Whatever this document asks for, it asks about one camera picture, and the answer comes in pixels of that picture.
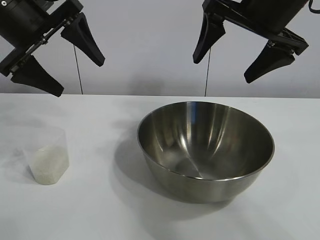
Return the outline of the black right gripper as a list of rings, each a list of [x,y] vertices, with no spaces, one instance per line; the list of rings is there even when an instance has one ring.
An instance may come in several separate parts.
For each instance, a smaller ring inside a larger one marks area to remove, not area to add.
[[[199,64],[226,33],[224,20],[227,20],[268,40],[244,73],[248,84],[273,70],[292,64],[295,61],[294,53],[302,54],[309,45],[286,26],[306,3],[306,0],[205,0],[193,62]]]

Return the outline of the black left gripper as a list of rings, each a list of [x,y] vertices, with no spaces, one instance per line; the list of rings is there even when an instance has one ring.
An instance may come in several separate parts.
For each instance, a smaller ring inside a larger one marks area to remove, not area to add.
[[[78,0],[66,0],[51,14],[47,2],[37,0],[2,0],[0,2],[0,36],[14,49],[0,62],[0,73],[8,76],[11,69],[28,54],[28,50],[46,42],[55,32],[72,21],[61,32],[61,37],[75,45],[97,66],[105,63],[90,31],[87,18]],[[60,97],[64,87],[49,75],[36,58],[29,56],[12,73],[11,81],[30,86]]]

